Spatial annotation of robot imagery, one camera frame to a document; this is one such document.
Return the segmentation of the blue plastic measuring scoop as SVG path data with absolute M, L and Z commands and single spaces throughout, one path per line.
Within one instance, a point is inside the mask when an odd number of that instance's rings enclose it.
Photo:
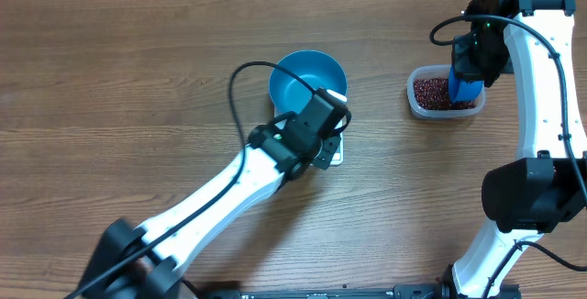
M 449 101 L 451 103 L 469 102 L 475 100 L 482 91 L 483 82 L 467 82 L 459 79 L 456 75 L 455 68 L 449 70 Z

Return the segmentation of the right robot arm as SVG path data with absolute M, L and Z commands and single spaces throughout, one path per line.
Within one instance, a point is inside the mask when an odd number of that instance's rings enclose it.
M 482 182 L 486 216 L 446 272 L 451 298 L 516 298 L 502 281 L 522 253 L 586 206 L 586 133 L 572 67 L 575 0 L 471 0 L 468 34 L 453 39 L 451 77 L 491 86 L 515 77 L 513 162 Z

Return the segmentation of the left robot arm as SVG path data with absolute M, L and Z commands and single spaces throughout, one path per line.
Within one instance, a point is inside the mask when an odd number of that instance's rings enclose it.
M 118 219 L 103 233 L 72 297 L 177 298 L 198 254 L 232 221 L 299 178 L 336 148 L 347 116 L 288 112 L 255 127 L 216 177 L 137 227 Z

